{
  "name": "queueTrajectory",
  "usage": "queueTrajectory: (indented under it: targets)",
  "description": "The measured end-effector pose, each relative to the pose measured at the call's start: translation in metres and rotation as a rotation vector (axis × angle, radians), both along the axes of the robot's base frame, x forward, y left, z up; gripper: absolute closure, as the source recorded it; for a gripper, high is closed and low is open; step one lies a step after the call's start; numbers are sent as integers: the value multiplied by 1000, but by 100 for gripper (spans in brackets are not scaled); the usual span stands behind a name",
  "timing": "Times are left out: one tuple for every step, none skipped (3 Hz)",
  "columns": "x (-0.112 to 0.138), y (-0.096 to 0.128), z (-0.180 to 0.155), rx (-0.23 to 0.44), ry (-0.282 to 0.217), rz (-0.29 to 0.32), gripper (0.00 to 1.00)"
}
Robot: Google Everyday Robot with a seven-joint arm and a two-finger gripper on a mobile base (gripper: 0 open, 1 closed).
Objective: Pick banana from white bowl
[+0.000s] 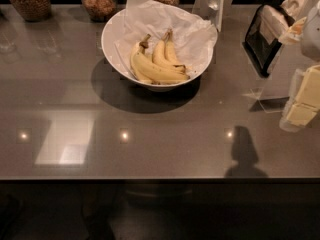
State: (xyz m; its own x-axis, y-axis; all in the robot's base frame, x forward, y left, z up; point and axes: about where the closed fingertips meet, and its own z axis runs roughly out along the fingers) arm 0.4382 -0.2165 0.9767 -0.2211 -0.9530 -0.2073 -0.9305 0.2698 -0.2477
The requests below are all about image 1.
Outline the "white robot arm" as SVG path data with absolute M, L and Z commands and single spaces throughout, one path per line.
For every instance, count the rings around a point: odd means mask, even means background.
M 301 53 L 320 61 L 320 1 L 306 17 L 295 22 L 284 32 L 279 41 L 289 45 L 299 43 Z M 288 132 L 305 128 L 320 111 L 320 65 L 306 70 L 297 69 L 291 79 L 289 100 L 282 112 L 279 127 Z

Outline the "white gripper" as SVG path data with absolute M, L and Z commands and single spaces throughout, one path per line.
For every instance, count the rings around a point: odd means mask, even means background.
M 294 99 L 301 104 L 293 104 Z M 305 73 L 301 69 L 294 72 L 279 127 L 292 133 L 300 131 L 299 126 L 306 126 L 317 115 L 315 108 L 320 108 L 320 65 L 309 67 Z

